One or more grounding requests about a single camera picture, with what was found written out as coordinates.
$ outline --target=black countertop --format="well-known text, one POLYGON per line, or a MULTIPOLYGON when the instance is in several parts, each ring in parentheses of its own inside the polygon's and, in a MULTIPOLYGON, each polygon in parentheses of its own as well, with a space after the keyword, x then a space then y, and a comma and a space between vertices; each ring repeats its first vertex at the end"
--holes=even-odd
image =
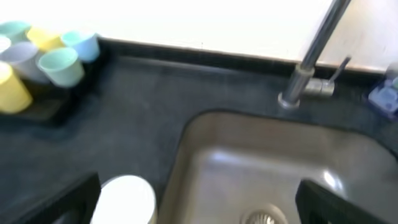
POLYGON ((0 126, 0 212, 58 190, 86 171, 102 182, 136 174, 163 196, 183 128, 208 110, 231 110, 353 130, 398 152, 398 123, 371 111, 362 87, 339 85, 330 99, 297 111, 277 104, 287 77, 114 57, 95 90, 63 126, 0 126))

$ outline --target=yellow cup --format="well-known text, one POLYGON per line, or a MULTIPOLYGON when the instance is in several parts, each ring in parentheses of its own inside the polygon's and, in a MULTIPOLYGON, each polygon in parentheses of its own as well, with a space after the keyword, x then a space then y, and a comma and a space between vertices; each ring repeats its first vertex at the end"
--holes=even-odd
POLYGON ((59 34, 41 28, 31 28, 28 33, 26 33, 26 37, 44 52, 65 46, 59 34))
POLYGON ((0 62, 0 111, 18 113, 26 109, 33 99, 11 66, 0 62))

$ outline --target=faucet spout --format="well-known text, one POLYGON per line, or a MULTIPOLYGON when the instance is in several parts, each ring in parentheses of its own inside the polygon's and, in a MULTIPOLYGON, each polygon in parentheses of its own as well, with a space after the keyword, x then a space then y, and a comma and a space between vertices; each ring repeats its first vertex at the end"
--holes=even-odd
POLYGON ((296 108, 305 87, 315 73, 315 64, 329 41, 351 0, 334 0, 311 43, 302 63, 296 66, 287 89, 279 95, 279 104, 284 108, 296 108))

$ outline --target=light blue cup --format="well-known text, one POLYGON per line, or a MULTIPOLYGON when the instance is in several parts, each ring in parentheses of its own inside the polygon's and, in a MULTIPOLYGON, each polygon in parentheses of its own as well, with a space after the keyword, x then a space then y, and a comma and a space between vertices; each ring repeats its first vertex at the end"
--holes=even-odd
POLYGON ((30 24, 23 21, 10 21, 0 24, 0 35, 11 40, 11 44, 29 41, 26 32, 30 29, 30 24))
POLYGON ((61 35, 61 41, 65 46, 77 51, 82 62, 93 62, 100 55, 97 35, 95 33, 82 33, 70 31, 61 35))
POLYGON ((62 88, 77 85, 84 76, 84 69, 78 58, 76 50, 62 47, 47 52, 37 62, 51 82, 62 88))

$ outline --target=sink basin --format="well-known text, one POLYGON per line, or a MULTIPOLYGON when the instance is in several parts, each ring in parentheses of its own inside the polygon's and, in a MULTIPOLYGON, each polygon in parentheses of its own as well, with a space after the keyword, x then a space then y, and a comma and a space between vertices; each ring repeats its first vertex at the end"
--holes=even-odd
POLYGON ((249 224, 262 215, 300 223, 295 194, 303 178, 397 223, 398 165, 375 140, 225 112, 199 115, 185 128, 158 222, 249 224))

